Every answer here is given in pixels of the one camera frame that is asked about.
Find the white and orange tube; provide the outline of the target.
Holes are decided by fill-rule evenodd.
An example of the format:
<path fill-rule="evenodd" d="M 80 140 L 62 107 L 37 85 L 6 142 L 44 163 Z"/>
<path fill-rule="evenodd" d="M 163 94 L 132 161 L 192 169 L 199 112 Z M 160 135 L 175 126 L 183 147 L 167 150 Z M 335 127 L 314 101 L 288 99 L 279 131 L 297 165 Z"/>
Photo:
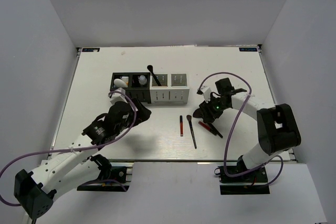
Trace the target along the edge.
<path fill-rule="evenodd" d="M 122 79 L 114 79 L 113 84 L 116 88 L 127 88 L 128 84 L 124 82 Z"/>

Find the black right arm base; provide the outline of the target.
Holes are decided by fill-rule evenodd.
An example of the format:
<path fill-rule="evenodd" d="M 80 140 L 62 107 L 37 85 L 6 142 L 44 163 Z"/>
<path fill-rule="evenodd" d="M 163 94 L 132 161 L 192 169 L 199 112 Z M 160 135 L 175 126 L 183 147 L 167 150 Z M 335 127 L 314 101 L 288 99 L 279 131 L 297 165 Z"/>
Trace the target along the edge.
<path fill-rule="evenodd" d="M 268 177 L 265 168 L 239 177 L 228 177 L 224 167 L 219 166 L 214 170 L 219 178 L 221 195 L 269 195 Z"/>

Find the black angled makeup brush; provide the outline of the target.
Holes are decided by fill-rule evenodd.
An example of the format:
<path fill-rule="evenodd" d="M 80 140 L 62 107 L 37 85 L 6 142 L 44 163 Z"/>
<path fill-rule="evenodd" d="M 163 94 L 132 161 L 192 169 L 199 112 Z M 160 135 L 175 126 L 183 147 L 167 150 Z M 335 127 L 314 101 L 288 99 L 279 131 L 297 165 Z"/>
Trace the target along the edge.
<path fill-rule="evenodd" d="M 186 119 L 187 119 L 189 127 L 190 127 L 190 132 L 191 132 L 194 148 L 197 149 L 195 134 L 194 134 L 193 125 L 192 125 L 192 116 L 191 115 L 187 115 Z"/>

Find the long black powder brush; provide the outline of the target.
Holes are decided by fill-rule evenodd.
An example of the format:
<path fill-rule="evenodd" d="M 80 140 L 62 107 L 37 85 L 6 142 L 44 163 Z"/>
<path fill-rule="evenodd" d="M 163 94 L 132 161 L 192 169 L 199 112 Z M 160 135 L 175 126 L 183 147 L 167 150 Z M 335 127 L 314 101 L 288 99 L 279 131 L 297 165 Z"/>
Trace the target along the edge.
<path fill-rule="evenodd" d="M 153 71 L 153 66 L 152 66 L 152 65 L 147 65 L 147 69 L 148 69 L 148 71 L 150 72 L 150 74 L 152 75 L 152 77 L 153 77 L 153 79 L 154 79 L 156 85 L 157 85 L 158 87 L 161 87 L 162 85 L 161 85 L 160 81 L 158 80 L 157 76 L 155 75 L 155 73 L 154 73 L 154 71 Z"/>

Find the clear small bottle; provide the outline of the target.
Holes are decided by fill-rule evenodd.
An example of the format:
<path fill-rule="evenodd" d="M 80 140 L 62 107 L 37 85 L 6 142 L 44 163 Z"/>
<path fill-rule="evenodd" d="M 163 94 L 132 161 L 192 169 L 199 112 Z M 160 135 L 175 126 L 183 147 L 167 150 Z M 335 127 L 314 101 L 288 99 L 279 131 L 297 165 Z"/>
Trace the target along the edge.
<path fill-rule="evenodd" d="M 140 75 L 138 77 L 138 81 L 139 81 L 139 84 L 142 85 L 142 86 L 146 86 L 146 84 L 148 82 L 148 80 L 147 80 L 147 78 L 146 78 L 145 75 Z"/>

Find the black fan makeup brush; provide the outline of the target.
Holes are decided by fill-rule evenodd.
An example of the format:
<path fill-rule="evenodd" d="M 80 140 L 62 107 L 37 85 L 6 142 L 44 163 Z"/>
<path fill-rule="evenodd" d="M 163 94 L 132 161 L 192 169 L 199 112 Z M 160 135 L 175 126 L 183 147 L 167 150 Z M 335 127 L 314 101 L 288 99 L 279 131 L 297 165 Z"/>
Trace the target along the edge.
<path fill-rule="evenodd" d="M 202 116 L 203 115 L 202 115 L 202 112 L 201 112 L 200 109 L 196 109 L 193 112 L 193 115 L 192 115 L 193 118 L 199 119 L 199 121 L 201 121 L 201 119 L 203 118 Z M 205 123 L 205 124 L 210 126 L 212 128 L 212 130 L 214 130 L 217 133 L 217 136 L 219 136 L 220 138 L 223 138 L 223 135 L 217 130 L 217 128 L 213 124 L 211 124 L 211 123 Z"/>

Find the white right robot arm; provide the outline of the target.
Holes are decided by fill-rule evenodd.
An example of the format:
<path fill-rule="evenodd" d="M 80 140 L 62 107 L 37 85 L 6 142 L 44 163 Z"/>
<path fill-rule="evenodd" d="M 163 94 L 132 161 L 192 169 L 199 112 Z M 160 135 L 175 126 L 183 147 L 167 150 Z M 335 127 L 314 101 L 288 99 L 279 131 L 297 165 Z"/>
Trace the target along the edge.
<path fill-rule="evenodd" d="M 250 181 L 255 177 L 256 170 L 282 152 L 301 144 L 301 135 L 290 105 L 264 102 L 253 96 L 251 87 L 234 88 L 229 78 L 220 79 L 215 85 L 217 92 L 200 84 L 197 94 L 202 95 L 204 101 L 194 111 L 193 117 L 201 118 L 204 123 L 210 125 L 219 119 L 225 110 L 238 111 L 224 150 L 223 169 L 226 176 L 239 177 L 245 182 Z M 257 122 L 258 143 L 238 159 L 235 173 L 230 174 L 226 161 L 228 148 L 241 114 Z"/>

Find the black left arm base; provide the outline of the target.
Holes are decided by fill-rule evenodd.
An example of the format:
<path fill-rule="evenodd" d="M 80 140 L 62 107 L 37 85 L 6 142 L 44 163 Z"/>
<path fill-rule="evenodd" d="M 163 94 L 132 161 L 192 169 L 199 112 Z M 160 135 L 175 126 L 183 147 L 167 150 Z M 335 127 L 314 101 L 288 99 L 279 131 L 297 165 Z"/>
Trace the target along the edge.
<path fill-rule="evenodd" d="M 133 163 L 111 163 L 107 177 L 96 179 L 96 183 L 85 183 L 77 191 L 126 192 L 131 184 Z"/>

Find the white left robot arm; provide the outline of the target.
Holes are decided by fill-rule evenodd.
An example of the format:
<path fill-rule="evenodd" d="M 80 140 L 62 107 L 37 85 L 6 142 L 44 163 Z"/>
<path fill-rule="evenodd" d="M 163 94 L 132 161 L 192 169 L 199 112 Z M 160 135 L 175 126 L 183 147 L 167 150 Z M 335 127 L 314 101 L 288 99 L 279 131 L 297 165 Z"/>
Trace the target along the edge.
<path fill-rule="evenodd" d="M 30 172 L 23 169 L 16 174 L 14 196 L 32 220 L 44 215 L 68 191 L 87 182 L 114 179 L 111 163 L 98 153 L 101 145 L 112 143 L 123 130 L 151 116 L 138 99 L 131 101 L 117 101 L 108 113 L 97 116 L 70 144 L 68 153 L 59 153 Z"/>

